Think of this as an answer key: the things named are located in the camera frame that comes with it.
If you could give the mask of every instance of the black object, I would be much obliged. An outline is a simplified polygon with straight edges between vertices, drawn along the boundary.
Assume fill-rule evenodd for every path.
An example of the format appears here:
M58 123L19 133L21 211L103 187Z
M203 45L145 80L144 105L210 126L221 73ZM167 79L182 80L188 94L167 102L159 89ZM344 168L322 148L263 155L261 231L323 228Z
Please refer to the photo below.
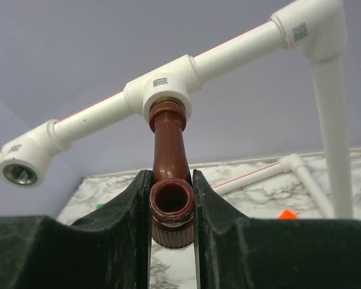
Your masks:
M152 172L65 226L49 217L0 218L0 289L148 288Z
M361 222L251 219L194 171L198 288L361 288Z
M48 217L0 218L0 289L149 287L152 172L64 226ZM194 171L199 289L361 288L361 222L258 220Z

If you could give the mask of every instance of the orange object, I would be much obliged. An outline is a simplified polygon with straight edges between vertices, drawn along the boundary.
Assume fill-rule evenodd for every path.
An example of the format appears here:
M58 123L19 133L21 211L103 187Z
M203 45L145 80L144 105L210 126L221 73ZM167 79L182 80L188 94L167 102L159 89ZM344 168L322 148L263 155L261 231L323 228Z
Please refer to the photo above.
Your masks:
M290 210L285 210L281 216L278 217L278 219L281 219L281 220L292 220L292 219L296 219L297 218L297 215L294 214L292 211Z

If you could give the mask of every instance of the brown plastic tee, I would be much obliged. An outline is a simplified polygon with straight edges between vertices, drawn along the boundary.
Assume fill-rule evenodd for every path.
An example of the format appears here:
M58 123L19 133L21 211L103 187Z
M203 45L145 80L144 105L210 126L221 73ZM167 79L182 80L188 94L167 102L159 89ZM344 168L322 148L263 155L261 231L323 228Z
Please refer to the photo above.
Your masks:
M172 249L194 240L195 198L182 136L186 122L184 107L175 101L162 101L150 111L150 128L155 133L155 184L150 192L152 237Z

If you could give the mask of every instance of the brown ribbed cap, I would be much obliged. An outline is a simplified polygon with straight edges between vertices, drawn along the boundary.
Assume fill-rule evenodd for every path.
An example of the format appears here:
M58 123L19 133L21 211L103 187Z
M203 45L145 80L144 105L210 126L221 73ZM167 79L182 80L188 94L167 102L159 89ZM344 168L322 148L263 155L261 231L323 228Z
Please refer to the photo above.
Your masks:
M152 237L160 245L180 249L193 236L193 188L183 179L164 179L151 189Z

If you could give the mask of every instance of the marble countertop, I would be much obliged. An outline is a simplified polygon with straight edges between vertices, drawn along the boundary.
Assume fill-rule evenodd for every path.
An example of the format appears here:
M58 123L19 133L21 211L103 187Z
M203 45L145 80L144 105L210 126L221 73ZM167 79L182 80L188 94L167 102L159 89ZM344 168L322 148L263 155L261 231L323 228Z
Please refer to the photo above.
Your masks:
M330 197L329 181L324 157L305 157L307 167L318 185ZM353 201L361 219L361 151L351 154ZM212 186L265 167L270 161L228 163L221 166L198 168ZM108 202L121 193L135 177L136 172L89 177L84 179L76 193L62 210L58 221L67 225L95 210L98 204ZM257 218L276 219L286 209L298 218L320 218L320 212L306 188L293 173L282 173L252 185L222 194L242 213ZM194 247L167 250L152 243L150 288L197 288Z

